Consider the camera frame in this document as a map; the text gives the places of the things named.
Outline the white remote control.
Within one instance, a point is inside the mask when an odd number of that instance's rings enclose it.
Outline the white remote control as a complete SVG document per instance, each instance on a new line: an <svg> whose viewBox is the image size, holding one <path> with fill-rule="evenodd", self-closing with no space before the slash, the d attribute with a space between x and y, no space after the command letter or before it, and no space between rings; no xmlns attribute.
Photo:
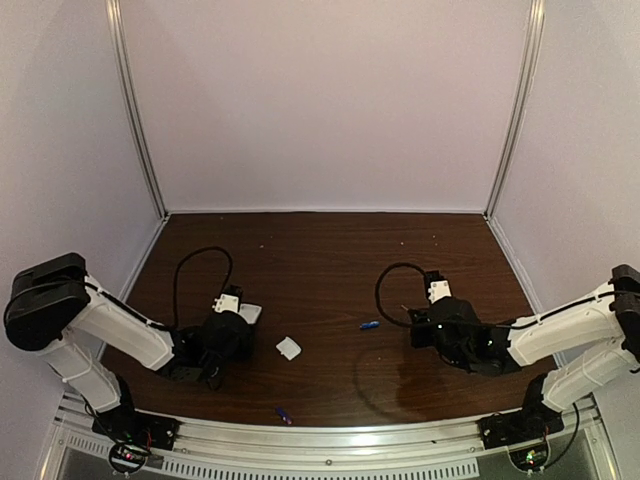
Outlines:
<svg viewBox="0 0 640 480"><path fill-rule="evenodd" d="M260 305L242 303L238 313L248 325L255 325L261 316L262 307Z"/></svg>

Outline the white battery cover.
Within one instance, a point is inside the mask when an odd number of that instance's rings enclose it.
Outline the white battery cover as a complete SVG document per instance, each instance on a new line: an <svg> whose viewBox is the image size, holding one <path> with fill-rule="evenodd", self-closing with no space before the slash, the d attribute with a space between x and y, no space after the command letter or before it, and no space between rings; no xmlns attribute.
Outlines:
<svg viewBox="0 0 640 480"><path fill-rule="evenodd" d="M288 361L294 360L302 353L302 348L290 337L285 337L277 345L276 349Z"/></svg>

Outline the purple battery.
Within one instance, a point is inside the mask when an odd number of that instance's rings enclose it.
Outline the purple battery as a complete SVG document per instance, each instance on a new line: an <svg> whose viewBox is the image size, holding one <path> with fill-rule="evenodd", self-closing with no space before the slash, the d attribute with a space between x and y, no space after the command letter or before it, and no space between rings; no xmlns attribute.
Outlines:
<svg viewBox="0 0 640 480"><path fill-rule="evenodd" d="M290 417L290 415L282 408L278 407L275 409L277 415L279 416L279 418L287 425L291 425L293 420Z"/></svg>

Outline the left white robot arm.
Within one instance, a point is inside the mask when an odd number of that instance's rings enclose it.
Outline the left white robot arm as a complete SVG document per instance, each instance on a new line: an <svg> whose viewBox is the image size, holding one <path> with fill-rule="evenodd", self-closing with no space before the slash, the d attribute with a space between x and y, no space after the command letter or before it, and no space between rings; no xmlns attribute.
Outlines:
<svg viewBox="0 0 640 480"><path fill-rule="evenodd" d="M177 328L153 321L117 299L68 253L19 272L3 314L9 342L42 358L103 414L130 407L127 386L77 335L91 335L176 382L214 382L225 366L248 358L262 309L230 286L214 299L204 323Z"/></svg>

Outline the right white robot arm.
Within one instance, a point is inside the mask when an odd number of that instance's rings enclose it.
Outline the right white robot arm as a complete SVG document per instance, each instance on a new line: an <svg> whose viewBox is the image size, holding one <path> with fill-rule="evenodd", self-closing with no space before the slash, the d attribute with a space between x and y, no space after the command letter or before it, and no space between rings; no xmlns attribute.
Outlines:
<svg viewBox="0 0 640 480"><path fill-rule="evenodd" d="M427 292L428 307L409 313L411 344L435 348L447 364L467 373L503 376L558 352L586 348L529 384L520 422L554 421L576 400L639 370L639 272L627 264L614 267L607 282L577 300L498 324L481 322L444 279Z"/></svg>

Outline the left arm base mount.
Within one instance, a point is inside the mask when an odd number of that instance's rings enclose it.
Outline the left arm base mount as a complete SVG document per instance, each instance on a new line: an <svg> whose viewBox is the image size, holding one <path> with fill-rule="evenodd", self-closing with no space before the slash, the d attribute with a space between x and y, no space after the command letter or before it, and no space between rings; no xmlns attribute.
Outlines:
<svg viewBox="0 0 640 480"><path fill-rule="evenodd" d="M120 408L104 413L96 413L88 406L85 410L93 419L92 431L112 442L107 461L117 474L136 474L162 461L157 451L173 450L180 426L174 418Z"/></svg>

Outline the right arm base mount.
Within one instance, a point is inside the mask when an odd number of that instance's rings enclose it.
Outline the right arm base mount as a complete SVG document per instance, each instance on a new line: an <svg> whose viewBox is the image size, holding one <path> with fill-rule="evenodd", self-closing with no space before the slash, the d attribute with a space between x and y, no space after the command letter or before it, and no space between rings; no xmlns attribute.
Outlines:
<svg viewBox="0 0 640 480"><path fill-rule="evenodd" d="M485 450L506 447L512 465L527 474L546 467L548 437L564 429L562 414L546 407L494 413L479 419L477 425Z"/></svg>

